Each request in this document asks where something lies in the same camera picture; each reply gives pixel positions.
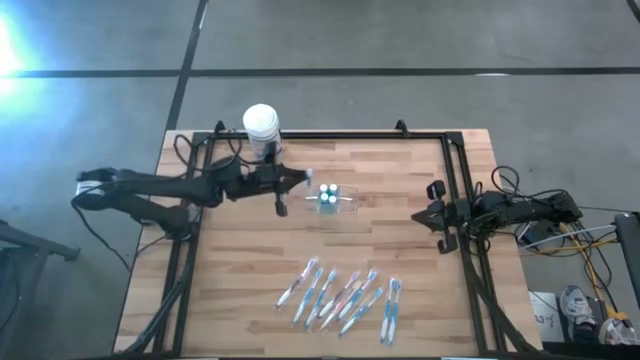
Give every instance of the bright light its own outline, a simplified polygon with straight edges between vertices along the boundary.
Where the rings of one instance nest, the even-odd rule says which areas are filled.
[[[11,75],[13,72],[23,69],[24,65],[11,46],[9,21],[3,14],[0,14],[0,76]]]

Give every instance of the black cable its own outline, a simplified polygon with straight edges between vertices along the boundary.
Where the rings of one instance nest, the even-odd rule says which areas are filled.
[[[500,187],[500,185],[498,185],[498,183],[496,182],[495,174],[500,169],[507,169],[507,170],[511,171],[516,176],[516,183],[514,184],[512,181],[510,181],[504,175],[500,175],[501,179],[506,180],[509,183],[509,185],[511,185],[513,187],[513,191],[511,191],[511,192],[506,191],[505,189]],[[531,201],[540,202],[540,203],[546,204],[546,205],[555,205],[554,203],[550,203],[550,202],[545,201],[545,200],[537,199],[537,197],[540,196],[540,195],[552,194],[552,193],[558,193],[558,194],[564,193],[564,194],[567,194],[567,195],[569,194],[567,192],[567,190],[564,190],[564,189],[545,190],[545,191],[540,191],[540,192],[537,192],[537,193],[531,194],[531,195],[522,194],[519,191],[520,174],[514,168],[512,168],[510,166],[506,166],[506,165],[500,165],[500,166],[497,166],[496,168],[493,169],[493,171],[491,172],[491,182],[496,187],[496,189],[498,189],[498,191],[500,191],[501,193],[507,195],[509,197],[509,200],[513,200],[513,198],[519,198],[519,199],[524,199],[524,200],[531,200]]]
[[[116,251],[116,249],[112,248],[109,245],[109,243],[107,243],[107,241],[105,239],[103,239],[102,236],[100,236],[91,227],[91,225],[89,225],[89,223],[87,222],[87,219],[84,217],[84,214],[82,213],[82,211],[80,211],[80,209],[78,208],[78,206],[76,205],[76,203],[73,200],[71,201],[71,207],[73,208],[73,210],[75,210],[78,213],[78,216],[80,216],[80,221],[82,221],[82,224],[84,225],[84,227],[87,228],[87,230],[89,230],[91,235],[93,235],[96,239],[98,239],[98,241],[100,241],[102,243],[102,245],[104,245],[109,251],[111,251],[112,253],[116,254],[118,259],[120,259],[120,262],[122,262],[122,265],[124,265],[124,267],[127,269],[127,271],[131,272],[131,268],[129,267],[129,264],[127,264],[127,262],[122,257],[122,255],[120,255],[120,253],[118,251]]]
[[[556,309],[555,307],[551,306],[551,304],[549,304],[548,302],[546,302],[543,298],[540,297],[540,295],[536,294],[535,291],[528,289],[530,293],[533,294],[533,296],[537,297],[540,301],[542,301],[543,304],[547,305],[549,308],[551,308],[551,310],[558,312],[558,309]]]
[[[238,138],[238,150],[235,149],[235,147],[233,146],[233,144],[231,143],[231,139],[227,139],[227,143],[229,144],[229,148],[231,148],[231,152],[233,153],[233,156],[231,157],[231,159],[226,162],[225,164],[222,164],[220,166],[217,167],[203,167],[203,168],[199,168],[197,166],[190,166],[189,162],[184,158],[184,156],[182,156],[182,153],[180,153],[180,150],[178,149],[178,140],[182,140],[184,142],[186,142],[189,147],[193,150],[193,143],[191,142],[191,140],[187,139],[186,136],[182,135],[182,134],[178,134],[176,135],[176,137],[173,138],[173,150],[176,152],[176,156],[178,157],[178,160],[180,160],[180,162],[187,166],[187,168],[190,168],[192,170],[195,171],[200,171],[200,172],[210,172],[210,171],[218,171],[218,170],[222,170],[225,169],[227,167],[229,167],[231,164],[234,163],[234,161],[236,161],[236,159],[240,159],[241,161],[245,161],[244,159],[242,159],[240,157],[240,151],[242,151],[242,139],[240,138],[240,136],[237,137]]]
[[[152,245],[157,244],[160,240],[165,239],[167,237],[167,234],[164,234],[162,236],[160,236],[159,238],[153,240],[152,242],[148,243],[147,245],[141,247],[138,252],[136,253],[136,256],[140,255],[143,251],[147,250],[147,248],[149,248]]]
[[[509,183],[513,187],[513,191],[510,194],[508,192],[506,192],[503,188],[501,188],[498,185],[498,183],[496,182],[495,175],[501,169],[509,170],[516,176],[515,185],[511,181],[509,181]],[[518,196],[518,191],[519,191],[519,188],[520,188],[520,174],[518,174],[516,169],[512,168],[511,166],[506,166],[506,165],[496,166],[495,169],[493,169],[493,171],[491,171],[491,182],[493,183],[493,186],[495,186],[496,189],[498,189],[498,191],[500,191],[501,193],[503,193],[505,195],[511,195],[511,196],[509,196],[509,200],[511,200],[514,197]]]
[[[13,299],[13,305],[11,305],[11,310],[9,311],[9,315],[7,315],[7,318],[4,319],[4,321],[2,322],[2,325],[0,325],[0,335],[4,332],[4,329],[7,327],[7,324],[9,324],[9,321],[13,318],[16,308],[18,307],[18,299],[20,298],[20,275],[18,274],[18,268],[13,258],[9,254],[5,255],[5,257],[7,258],[7,263],[11,263],[11,265],[13,266],[13,274],[15,275],[16,296]]]

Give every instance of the gray concrete floor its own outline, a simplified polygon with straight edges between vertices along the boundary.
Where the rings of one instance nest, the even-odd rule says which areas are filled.
[[[5,0],[0,21],[25,69],[179,69],[196,5]],[[221,0],[207,9],[194,62],[485,66],[640,66],[640,24],[622,0]],[[101,166],[153,171],[175,85],[170,78],[0,79],[0,218],[82,248],[75,263],[47,265],[24,358],[110,352],[128,274],[72,212],[74,177]],[[489,128],[498,162],[521,172],[523,191],[562,187],[582,205],[634,209],[639,93],[638,76],[191,79],[178,128],[208,129],[219,119],[239,127],[257,102],[272,104],[284,128],[389,128],[399,118],[412,128]],[[612,216],[587,212],[585,223]],[[139,226],[108,211],[88,218],[131,256]],[[612,293],[640,324],[622,254],[617,245],[604,252]],[[577,257],[523,264],[532,289],[579,284],[593,295]]]

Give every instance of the toothbrush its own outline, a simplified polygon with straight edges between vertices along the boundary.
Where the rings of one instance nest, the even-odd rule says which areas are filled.
[[[400,302],[400,292],[402,291],[402,281],[396,282],[396,302],[391,311],[391,323],[389,324],[388,345],[393,345],[393,336],[396,334],[396,324],[398,323],[398,302]]]
[[[305,306],[307,306],[307,303],[309,302],[309,300],[311,300],[311,297],[313,296],[313,291],[315,290],[316,285],[318,285],[318,281],[320,281],[323,271],[324,270],[322,270],[322,268],[319,268],[316,271],[316,276],[313,278],[313,282],[311,283],[311,285],[309,285],[307,292],[304,294],[304,297],[300,302],[300,306],[298,306],[298,311],[296,312],[296,316],[293,317],[293,323],[291,323],[292,326],[295,327],[296,325],[298,325],[298,320],[300,320],[300,316],[302,316],[302,312],[304,311]]]
[[[336,269],[333,269],[329,273],[329,276],[327,276],[327,281],[322,286],[322,289],[320,290],[320,294],[318,294],[318,298],[316,299],[316,303],[315,305],[313,305],[313,309],[311,310],[311,313],[307,318],[307,322],[305,322],[304,324],[304,328],[307,331],[311,329],[311,324],[313,324],[313,320],[315,320],[316,316],[318,315],[318,312],[320,312],[320,306],[322,305],[322,300],[324,299],[324,296],[327,294],[327,291],[329,290],[329,286],[331,286],[331,283],[334,282],[335,279],[336,279]]]
[[[344,334],[347,333],[347,330],[349,330],[353,326],[353,324],[355,324],[362,317],[362,315],[366,314],[367,311],[369,311],[373,303],[375,303],[376,300],[378,300],[378,298],[382,296],[383,292],[384,291],[382,290],[382,288],[378,288],[378,290],[376,290],[375,293],[369,294],[369,296],[367,296],[365,300],[362,301],[363,304],[362,306],[360,306],[360,308],[358,308],[358,311],[356,311],[356,313],[353,314],[351,319],[349,319],[349,321],[347,321],[344,327],[342,327],[342,330],[340,330],[338,337],[344,336]]]
[[[367,282],[364,283],[364,285],[362,285],[362,287],[360,289],[358,289],[358,291],[356,291],[351,296],[351,299],[349,300],[347,305],[345,305],[345,307],[342,309],[342,311],[338,315],[338,321],[342,320],[349,313],[349,310],[351,310],[353,305],[355,305],[356,301],[358,301],[360,296],[362,296],[362,294],[364,294],[364,292],[367,290],[369,285],[376,278],[376,275],[378,275],[378,273],[374,269],[371,269],[371,271],[369,271],[369,275],[367,275]]]
[[[360,285],[362,285],[362,281],[360,280],[357,280],[356,282],[353,283],[353,285],[351,285],[351,289],[349,289],[347,296],[345,296],[344,299],[342,299],[338,304],[336,304],[336,307],[333,309],[331,314],[327,316],[327,319],[324,321],[324,323],[322,323],[322,326],[320,326],[320,331],[323,331],[324,329],[327,328],[327,326],[331,323],[331,320],[333,320],[333,318],[335,318],[338,315],[340,310],[342,310],[342,307],[347,303],[347,301],[349,301],[349,298],[351,298],[351,295],[355,294],[355,292],[358,291],[358,289],[360,288]]]
[[[391,316],[391,294],[396,287],[396,279],[391,278],[389,281],[389,291],[387,291],[387,302],[384,304],[384,318],[382,320],[382,329],[380,330],[380,344],[384,344],[387,337],[387,329],[389,328],[389,317]]]
[[[291,295],[293,295],[293,293],[296,291],[298,286],[300,286],[300,284],[302,284],[307,279],[307,276],[309,276],[309,273],[311,273],[311,270],[313,270],[313,268],[316,266],[317,263],[318,263],[317,257],[312,257],[311,259],[309,259],[309,262],[307,263],[307,267],[302,271],[302,273],[300,273],[300,275],[298,275],[296,280],[289,286],[289,288],[284,292],[284,294],[282,294],[280,299],[278,299],[278,302],[273,307],[274,309],[280,310],[280,308],[282,308],[282,306],[287,303]]]
[[[340,291],[338,291],[336,296],[334,296],[333,299],[329,300],[327,305],[325,305],[322,311],[320,311],[320,313],[318,314],[318,319],[325,316],[329,312],[329,310],[331,310],[331,308],[333,307],[333,304],[335,304],[337,301],[340,301],[340,298],[342,297],[342,295],[344,295],[347,291],[349,291],[349,288],[351,288],[351,285],[353,285],[353,283],[356,280],[358,280],[359,277],[360,277],[360,271],[356,271],[353,273],[353,275],[351,275],[351,279],[349,279],[349,282],[347,283],[347,285],[345,285],[342,289],[340,289]]]

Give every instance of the blue toothbrush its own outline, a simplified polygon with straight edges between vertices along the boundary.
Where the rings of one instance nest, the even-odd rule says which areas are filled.
[[[316,299],[316,303],[313,305],[313,309],[311,310],[311,313],[309,314],[309,317],[307,318],[307,321],[304,324],[304,328],[307,331],[311,330],[311,324],[313,324],[313,321],[316,319],[318,313],[320,312],[320,306],[322,305],[322,300],[324,300],[324,297],[327,294],[327,291],[329,291],[329,286],[331,286],[331,283],[335,281],[336,276],[337,276],[336,269],[331,270],[331,272],[329,273],[329,276],[327,276],[327,281],[322,286],[322,289],[320,290],[320,294],[318,294],[318,298]]]
[[[391,311],[391,323],[389,324],[389,336],[387,345],[393,345],[393,337],[396,334],[396,325],[398,324],[398,302],[400,301],[400,292],[402,291],[402,281],[396,282],[396,301]]]
[[[375,293],[373,293],[372,295],[369,295],[363,301],[363,304],[362,306],[360,306],[358,311],[356,311],[356,313],[353,314],[351,319],[349,319],[349,321],[347,321],[347,323],[344,324],[344,326],[342,327],[342,330],[340,330],[340,333],[338,333],[338,336],[339,337],[344,336],[344,334],[347,333],[347,331],[353,326],[353,324],[355,324],[362,317],[362,315],[366,314],[367,311],[369,311],[373,303],[375,303],[376,300],[378,300],[378,298],[382,296],[382,293],[383,293],[382,288],[378,288],[378,290],[376,290]]]
[[[300,316],[302,316],[304,307],[307,306],[307,303],[309,302],[309,300],[311,300],[311,297],[313,296],[313,290],[316,288],[316,285],[318,285],[318,281],[322,276],[322,272],[323,272],[322,268],[319,268],[316,271],[316,276],[313,278],[313,282],[309,286],[309,289],[307,289],[306,294],[304,294],[304,298],[302,298],[302,301],[300,302],[300,306],[298,306],[298,311],[296,312],[296,316],[293,317],[293,322],[291,323],[292,326],[295,327],[296,325],[298,325],[298,320],[300,320]]]
[[[358,291],[356,291],[353,296],[351,296],[351,299],[349,299],[347,305],[345,305],[342,311],[340,311],[340,314],[338,314],[338,321],[342,320],[349,313],[353,305],[355,305],[356,301],[358,301],[360,296],[364,294],[369,285],[373,282],[373,280],[375,280],[376,275],[378,275],[378,273],[374,269],[371,269],[371,271],[369,271],[369,275],[367,275],[367,282],[365,282],[364,285],[362,285],[362,287],[358,289]]]
[[[387,330],[389,329],[389,318],[391,317],[391,295],[396,287],[397,280],[391,278],[389,281],[389,291],[387,291],[387,302],[384,304],[384,318],[382,320],[382,329],[380,330],[380,344],[384,344],[387,338]]]

